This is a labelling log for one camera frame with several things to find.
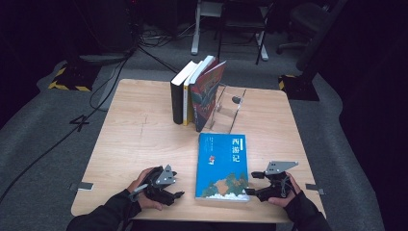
black book spine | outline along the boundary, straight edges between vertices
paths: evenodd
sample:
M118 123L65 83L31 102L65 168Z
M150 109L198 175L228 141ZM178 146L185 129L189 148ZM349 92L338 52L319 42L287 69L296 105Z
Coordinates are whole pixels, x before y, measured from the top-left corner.
M180 86L170 83L171 107L173 110L173 121L177 124L183 123L183 84Z

acrylic book holder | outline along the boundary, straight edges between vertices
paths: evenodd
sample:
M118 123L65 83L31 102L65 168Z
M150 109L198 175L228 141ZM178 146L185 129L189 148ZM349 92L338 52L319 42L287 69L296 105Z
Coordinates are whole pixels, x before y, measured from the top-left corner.
M217 103L205 128L214 133L230 134L234 127L246 89L219 84Z

book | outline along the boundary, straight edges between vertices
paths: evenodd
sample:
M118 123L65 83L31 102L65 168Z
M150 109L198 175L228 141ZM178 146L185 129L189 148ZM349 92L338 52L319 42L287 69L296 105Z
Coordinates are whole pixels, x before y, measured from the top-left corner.
M171 108L173 112L173 121L177 124L183 123L184 82L189 76L191 76L192 72L196 69L196 67L197 64L193 61L190 61L170 81Z
M249 201L244 134L200 133L195 199Z
M200 61L195 69L190 73L187 79L183 83L183 125L189 125L193 118L191 94L190 94L190 79L195 71L201 66L202 61Z
M215 65L200 75L191 85L191 103L194 111L195 130L201 132L206 125L217 100L217 89L226 62Z

hand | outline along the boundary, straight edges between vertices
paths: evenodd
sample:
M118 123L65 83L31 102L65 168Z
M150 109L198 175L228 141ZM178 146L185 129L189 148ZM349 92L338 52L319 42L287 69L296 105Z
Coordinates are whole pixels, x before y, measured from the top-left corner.
M144 180L144 178L146 177L146 175L153 169L153 167L147 168L145 170L143 170L141 172L141 174L139 175L137 180L134 180L132 182L132 184L130 184L130 186L127 188L127 191L129 191L129 193L133 192L135 190L135 188L137 188L138 186L140 186L141 182ZM146 195L144 194L144 192L140 192L139 193L139 199L138 202L140 204L140 207L142 209L157 209L162 211L163 210L163 205L157 201L151 200L149 198L146 197Z
M301 192L300 187L297 185L293 177L288 172L286 172L286 174L289 176L289 179L291 180L291 183L293 185L294 190L296 191L296 194L299 194ZM271 197L268 199L268 202L272 205L277 205L282 208L285 208L289 204L289 202L291 202L291 200L293 199L294 193L293 191L290 191L286 198Z

sleeve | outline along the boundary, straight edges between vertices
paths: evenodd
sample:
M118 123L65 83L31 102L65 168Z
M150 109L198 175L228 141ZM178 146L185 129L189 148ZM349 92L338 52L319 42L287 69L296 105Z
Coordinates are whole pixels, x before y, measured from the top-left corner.
M299 231L331 231L324 215L305 193L300 192L285 208L288 217Z
M112 196L105 205L88 215L74 218L66 231L116 231L122 221L133 218L141 211L140 204L132 202L128 196L127 190Z

